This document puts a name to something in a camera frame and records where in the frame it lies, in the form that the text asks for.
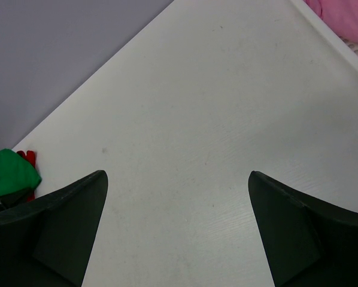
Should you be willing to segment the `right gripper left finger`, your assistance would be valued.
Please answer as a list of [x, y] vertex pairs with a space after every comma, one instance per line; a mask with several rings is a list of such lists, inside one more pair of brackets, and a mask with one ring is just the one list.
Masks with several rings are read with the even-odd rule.
[[107, 191], [97, 170], [0, 211], [0, 286], [81, 286]]

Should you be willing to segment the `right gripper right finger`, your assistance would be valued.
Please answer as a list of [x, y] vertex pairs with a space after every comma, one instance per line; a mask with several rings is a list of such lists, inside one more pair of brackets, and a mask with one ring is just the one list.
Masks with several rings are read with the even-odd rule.
[[358, 213], [253, 171], [251, 205], [275, 286], [358, 286]]

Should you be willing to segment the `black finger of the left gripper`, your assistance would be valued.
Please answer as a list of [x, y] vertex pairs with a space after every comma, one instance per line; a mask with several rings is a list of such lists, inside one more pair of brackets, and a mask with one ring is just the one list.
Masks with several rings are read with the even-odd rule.
[[31, 189], [25, 188], [15, 193], [0, 196], [0, 212], [25, 203], [30, 195]]

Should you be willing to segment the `green t-shirt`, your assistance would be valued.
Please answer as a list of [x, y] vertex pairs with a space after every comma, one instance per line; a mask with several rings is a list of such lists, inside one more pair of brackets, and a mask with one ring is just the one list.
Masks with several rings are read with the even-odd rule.
[[0, 196], [25, 188], [35, 190], [42, 179], [37, 170], [11, 149], [0, 150]]

